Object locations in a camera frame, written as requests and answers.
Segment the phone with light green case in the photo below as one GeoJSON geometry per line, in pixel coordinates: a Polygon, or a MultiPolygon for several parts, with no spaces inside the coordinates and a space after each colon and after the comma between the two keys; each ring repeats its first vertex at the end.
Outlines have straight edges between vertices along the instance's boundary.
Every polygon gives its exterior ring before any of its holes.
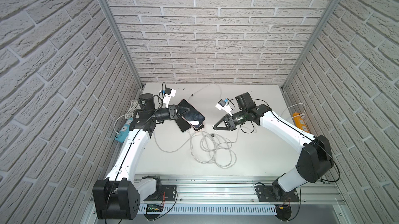
{"type": "Polygon", "coordinates": [[[188,123],[185,119],[179,118],[175,120],[175,123],[179,127],[182,132],[185,132],[191,128],[191,124],[188,123]]]}

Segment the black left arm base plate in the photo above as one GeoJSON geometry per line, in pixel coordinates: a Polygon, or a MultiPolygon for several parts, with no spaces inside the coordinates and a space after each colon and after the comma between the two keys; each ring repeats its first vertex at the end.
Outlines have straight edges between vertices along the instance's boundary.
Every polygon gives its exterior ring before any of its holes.
{"type": "Polygon", "coordinates": [[[162,185],[159,192],[148,196],[144,201],[148,202],[174,202],[176,200],[177,186],[175,184],[162,185]]]}

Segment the phone with pink case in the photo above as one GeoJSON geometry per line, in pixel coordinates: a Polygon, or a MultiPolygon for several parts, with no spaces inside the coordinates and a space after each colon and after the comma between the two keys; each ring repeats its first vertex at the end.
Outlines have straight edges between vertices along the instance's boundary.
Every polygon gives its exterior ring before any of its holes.
{"type": "Polygon", "coordinates": [[[201,124],[200,126],[192,126],[192,128],[194,129],[194,131],[199,131],[204,128],[204,124],[201,124]]]}

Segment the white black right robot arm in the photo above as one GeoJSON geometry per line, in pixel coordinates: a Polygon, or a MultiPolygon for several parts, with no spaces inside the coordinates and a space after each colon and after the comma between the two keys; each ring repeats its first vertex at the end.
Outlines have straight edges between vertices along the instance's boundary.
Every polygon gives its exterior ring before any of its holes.
{"type": "Polygon", "coordinates": [[[277,200],[306,183],[317,182],[333,168],[335,162],[329,140],[325,136],[314,136],[294,126],[277,115],[265,101],[256,105],[256,99],[249,93],[241,94],[235,99],[240,111],[234,114],[227,99],[221,99],[216,104],[216,108],[224,110],[226,115],[216,123],[214,130],[233,131],[239,125],[253,122],[272,131],[299,154],[295,167],[272,183],[272,195],[277,200]]]}

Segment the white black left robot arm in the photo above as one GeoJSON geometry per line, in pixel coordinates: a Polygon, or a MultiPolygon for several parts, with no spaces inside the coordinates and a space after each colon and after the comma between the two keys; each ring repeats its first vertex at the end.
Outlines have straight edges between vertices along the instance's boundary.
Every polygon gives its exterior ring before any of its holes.
{"type": "Polygon", "coordinates": [[[155,106],[153,94],[142,94],[138,98],[139,108],[133,113],[128,136],[123,142],[116,164],[104,180],[95,182],[92,194],[98,219],[133,220],[140,203],[148,197],[161,196],[161,179],[145,176],[134,183],[140,156],[149,142],[158,122],[174,121],[189,111],[188,108],[170,104],[174,89],[160,91],[159,106],[155,106]]]}

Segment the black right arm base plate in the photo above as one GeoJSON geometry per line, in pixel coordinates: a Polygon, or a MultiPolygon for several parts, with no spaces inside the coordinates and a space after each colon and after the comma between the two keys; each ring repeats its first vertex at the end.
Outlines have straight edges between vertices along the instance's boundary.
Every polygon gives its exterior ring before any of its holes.
{"type": "Polygon", "coordinates": [[[296,191],[296,189],[290,192],[285,192],[284,190],[280,190],[274,186],[256,184],[254,186],[254,190],[259,202],[300,202],[299,193],[296,191]]]}

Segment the phone with black case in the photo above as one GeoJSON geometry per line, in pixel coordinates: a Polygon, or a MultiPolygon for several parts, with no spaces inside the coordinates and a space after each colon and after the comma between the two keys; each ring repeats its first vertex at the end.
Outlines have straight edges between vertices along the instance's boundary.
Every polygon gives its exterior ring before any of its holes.
{"type": "Polygon", "coordinates": [[[182,99],[178,105],[192,107],[193,111],[181,113],[181,116],[192,126],[200,126],[204,123],[205,116],[201,114],[195,107],[193,107],[186,99],[182,99]]]}

